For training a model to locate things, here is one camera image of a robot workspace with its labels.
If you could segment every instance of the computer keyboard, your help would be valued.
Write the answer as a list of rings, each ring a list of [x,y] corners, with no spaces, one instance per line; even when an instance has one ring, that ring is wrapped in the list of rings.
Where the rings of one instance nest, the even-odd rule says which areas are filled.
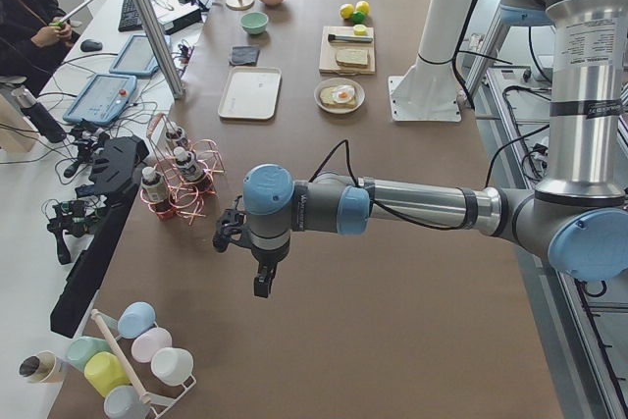
[[[136,29],[141,29],[139,12],[135,8],[133,0],[123,0],[118,31],[134,31]]]

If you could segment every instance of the blue joint cap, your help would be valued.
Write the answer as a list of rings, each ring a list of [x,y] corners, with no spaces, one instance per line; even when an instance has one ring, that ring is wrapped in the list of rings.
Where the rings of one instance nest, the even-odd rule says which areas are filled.
[[[550,26],[553,25],[545,10],[522,9],[519,7],[499,6],[501,22],[510,26]]]
[[[339,235],[361,235],[366,230],[371,200],[364,188],[348,186],[338,205],[336,231]]]
[[[277,164],[262,164],[246,174],[242,199],[251,215],[272,215],[290,203],[293,192],[290,172]]]
[[[628,268],[628,213],[593,210],[573,218],[549,244],[556,270],[583,282],[608,280]]]

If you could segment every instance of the paper cup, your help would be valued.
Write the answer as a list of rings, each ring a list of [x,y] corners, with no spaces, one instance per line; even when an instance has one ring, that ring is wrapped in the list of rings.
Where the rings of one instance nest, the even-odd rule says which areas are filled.
[[[66,360],[82,373],[87,362],[98,352],[111,352],[107,341],[91,338],[90,336],[82,336],[72,341],[66,351]]]
[[[118,357],[109,352],[99,352],[91,357],[83,375],[103,397],[107,397],[113,388],[131,383]]]
[[[194,367],[192,354],[183,348],[165,347],[153,356],[150,370],[170,387],[180,385],[189,378]]]
[[[155,310],[144,301],[131,304],[118,320],[118,332],[125,339],[135,339],[155,325]]]
[[[109,419],[144,419],[150,404],[144,404],[133,387],[113,388],[105,397],[105,414]]]
[[[151,328],[133,341],[131,355],[139,363],[149,363],[155,353],[172,347],[173,338],[164,328]]]
[[[66,362],[49,350],[35,355],[39,359],[39,368],[26,378],[29,383],[59,383],[66,376]]]

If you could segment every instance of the person's hand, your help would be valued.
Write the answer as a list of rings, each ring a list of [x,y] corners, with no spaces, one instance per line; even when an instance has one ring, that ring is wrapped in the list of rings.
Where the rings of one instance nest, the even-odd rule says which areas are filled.
[[[58,22],[61,20],[61,17],[55,17],[52,19],[53,22]],[[63,26],[60,26],[59,29],[59,39],[61,41],[68,41],[72,36],[72,27],[68,22],[63,22]]]
[[[61,29],[58,26],[43,26],[39,29],[36,35],[30,39],[39,48],[45,48],[46,46],[52,46],[59,42],[59,31]]]

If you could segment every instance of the yellow cup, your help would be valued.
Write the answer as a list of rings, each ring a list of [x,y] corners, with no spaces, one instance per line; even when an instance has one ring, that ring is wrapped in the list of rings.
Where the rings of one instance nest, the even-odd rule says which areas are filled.
[[[131,383],[118,357],[110,352],[98,352],[91,357],[83,374],[103,397],[113,388]]]

